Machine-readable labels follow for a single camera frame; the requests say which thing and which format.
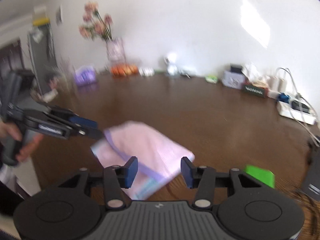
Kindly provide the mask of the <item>white charger adapter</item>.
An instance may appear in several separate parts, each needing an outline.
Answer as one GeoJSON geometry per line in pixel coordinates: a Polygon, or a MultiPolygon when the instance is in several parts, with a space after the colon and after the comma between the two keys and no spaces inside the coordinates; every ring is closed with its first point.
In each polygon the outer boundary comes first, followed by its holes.
{"type": "Polygon", "coordinates": [[[278,92],[279,78],[276,76],[271,76],[269,79],[269,87],[271,91],[278,92]]]}
{"type": "Polygon", "coordinates": [[[278,92],[285,93],[287,87],[287,81],[285,79],[279,79],[278,82],[278,92]]]}

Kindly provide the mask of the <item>bowl of oranges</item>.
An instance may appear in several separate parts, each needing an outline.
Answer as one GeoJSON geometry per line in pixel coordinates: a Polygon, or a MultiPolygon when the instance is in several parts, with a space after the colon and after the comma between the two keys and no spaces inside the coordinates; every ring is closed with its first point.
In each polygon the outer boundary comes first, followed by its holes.
{"type": "Polygon", "coordinates": [[[111,74],[115,77],[138,74],[139,70],[135,64],[118,64],[111,67],[111,74]]]}

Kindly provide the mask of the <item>white charger adapter right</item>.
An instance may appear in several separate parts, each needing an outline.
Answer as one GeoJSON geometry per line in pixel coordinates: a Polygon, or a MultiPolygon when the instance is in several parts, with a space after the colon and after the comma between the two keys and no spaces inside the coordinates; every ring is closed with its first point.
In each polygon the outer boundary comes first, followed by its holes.
{"type": "Polygon", "coordinates": [[[278,92],[285,93],[287,87],[287,81],[285,79],[279,79],[278,82],[278,92]]]}

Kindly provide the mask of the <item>green tissue packet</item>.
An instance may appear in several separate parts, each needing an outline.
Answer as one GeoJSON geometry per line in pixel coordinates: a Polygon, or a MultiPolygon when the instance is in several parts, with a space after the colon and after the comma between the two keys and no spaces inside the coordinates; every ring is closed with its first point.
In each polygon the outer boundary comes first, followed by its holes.
{"type": "Polygon", "coordinates": [[[205,76],[205,80],[208,83],[218,83],[219,78],[217,76],[215,76],[215,75],[207,75],[207,76],[205,76]]]}

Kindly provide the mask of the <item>black charger block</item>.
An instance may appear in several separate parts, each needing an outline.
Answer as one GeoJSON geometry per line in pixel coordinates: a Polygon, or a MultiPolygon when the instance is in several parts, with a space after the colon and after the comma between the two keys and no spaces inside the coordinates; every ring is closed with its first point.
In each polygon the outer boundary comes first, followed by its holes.
{"type": "Polygon", "coordinates": [[[239,64],[230,64],[230,71],[233,73],[241,74],[243,70],[243,66],[239,64]]]}

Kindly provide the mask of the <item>purple tissue pack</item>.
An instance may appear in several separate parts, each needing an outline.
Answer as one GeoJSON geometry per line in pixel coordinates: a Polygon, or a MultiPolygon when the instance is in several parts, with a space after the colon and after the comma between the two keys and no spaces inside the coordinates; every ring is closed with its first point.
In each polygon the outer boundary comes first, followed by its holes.
{"type": "Polygon", "coordinates": [[[74,82],[78,87],[97,83],[97,75],[92,64],[87,64],[76,69],[74,72],[74,82]]]}

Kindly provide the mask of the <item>white robot figure speaker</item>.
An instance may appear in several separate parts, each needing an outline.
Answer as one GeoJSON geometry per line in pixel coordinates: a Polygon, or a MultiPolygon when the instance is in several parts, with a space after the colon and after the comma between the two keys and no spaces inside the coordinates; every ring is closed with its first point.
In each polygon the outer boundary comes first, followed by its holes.
{"type": "Polygon", "coordinates": [[[167,68],[167,74],[169,76],[180,75],[179,67],[177,66],[178,62],[178,53],[171,51],[167,53],[164,57],[164,62],[167,68]]]}

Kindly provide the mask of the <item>bright green card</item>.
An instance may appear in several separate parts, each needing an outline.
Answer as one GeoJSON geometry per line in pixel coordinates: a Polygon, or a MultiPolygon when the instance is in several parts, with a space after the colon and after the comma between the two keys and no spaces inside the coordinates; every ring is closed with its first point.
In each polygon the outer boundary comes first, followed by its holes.
{"type": "Polygon", "coordinates": [[[270,170],[253,165],[247,165],[245,167],[245,172],[269,187],[273,189],[275,188],[275,176],[270,170]]]}

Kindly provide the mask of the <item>pink flower bouquet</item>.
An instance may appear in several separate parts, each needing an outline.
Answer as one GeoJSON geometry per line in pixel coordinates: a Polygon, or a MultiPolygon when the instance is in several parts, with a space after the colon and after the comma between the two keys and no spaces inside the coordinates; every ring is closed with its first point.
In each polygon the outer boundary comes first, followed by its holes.
{"type": "Polygon", "coordinates": [[[79,33],[85,39],[94,40],[97,37],[105,42],[113,40],[111,25],[112,17],[106,14],[102,17],[99,13],[97,2],[87,2],[84,5],[85,13],[82,17],[83,24],[79,26],[79,33]]]}

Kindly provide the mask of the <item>green red tissue box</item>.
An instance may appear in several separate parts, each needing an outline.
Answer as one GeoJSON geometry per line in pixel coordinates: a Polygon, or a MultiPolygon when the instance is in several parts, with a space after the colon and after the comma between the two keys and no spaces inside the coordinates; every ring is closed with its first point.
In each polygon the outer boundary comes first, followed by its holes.
{"type": "Polygon", "coordinates": [[[257,87],[252,83],[244,83],[242,85],[242,91],[251,95],[258,96],[260,98],[267,98],[268,88],[257,87]]]}

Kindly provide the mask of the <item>white tin box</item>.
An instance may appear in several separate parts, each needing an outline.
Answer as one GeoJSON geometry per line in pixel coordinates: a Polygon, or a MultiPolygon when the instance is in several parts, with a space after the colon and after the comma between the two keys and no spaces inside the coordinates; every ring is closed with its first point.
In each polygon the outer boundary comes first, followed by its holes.
{"type": "Polygon", "coordinates": [[[246,81],[247,77],[244,74],[230,72],[227,70],[223,72],[222,84],[226,87],[241,90],[246,81]]]}

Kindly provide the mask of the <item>pink purple mesh garment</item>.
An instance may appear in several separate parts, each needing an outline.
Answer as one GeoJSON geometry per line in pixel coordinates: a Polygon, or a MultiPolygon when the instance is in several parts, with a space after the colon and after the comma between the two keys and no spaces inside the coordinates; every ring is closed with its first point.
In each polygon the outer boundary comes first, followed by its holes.
{"type": "Polygon", "coordinates": [[[104,137],[91,146],[100,164],[106,168],[138,159],[138,172],[124,192],[132,200],[145,200],[173,180],[181,171],[181,159],[195,159],[193,152],[151,126],[127,121],[104,130],[104,137]]]}

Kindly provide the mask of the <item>white small plug adapter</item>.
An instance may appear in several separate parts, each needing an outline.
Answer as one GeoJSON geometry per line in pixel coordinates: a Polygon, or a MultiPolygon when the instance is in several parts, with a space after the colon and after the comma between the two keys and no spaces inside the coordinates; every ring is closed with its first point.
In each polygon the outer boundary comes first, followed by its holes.
{"type": "Polygon", "coordinates": [[[153,68],[139,68],[140,76],[150,77],[155,75],[155,70],[153,68]]]}

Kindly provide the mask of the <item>white power strip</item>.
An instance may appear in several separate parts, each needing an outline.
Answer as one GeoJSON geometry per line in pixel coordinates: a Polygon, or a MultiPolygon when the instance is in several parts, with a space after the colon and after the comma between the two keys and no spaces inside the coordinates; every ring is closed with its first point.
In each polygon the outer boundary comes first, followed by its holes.
{"type": "Polygon", "coordinates": [[[315,113],[308,105],[284,93],[278,95],[276,107],[280,116],[308,125],[314,125],[317,121],[315,113]]]}

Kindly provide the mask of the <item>white charger adapter left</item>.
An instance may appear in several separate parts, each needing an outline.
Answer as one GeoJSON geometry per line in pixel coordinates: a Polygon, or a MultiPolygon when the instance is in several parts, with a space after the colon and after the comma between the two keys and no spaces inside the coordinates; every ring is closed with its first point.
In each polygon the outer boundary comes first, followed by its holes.
{"type": "Polygon", "coordinates": [[[276,76],[271,76],[269,79],[269,87],[271,91],[278,92],[279,78],[276,76]]]}

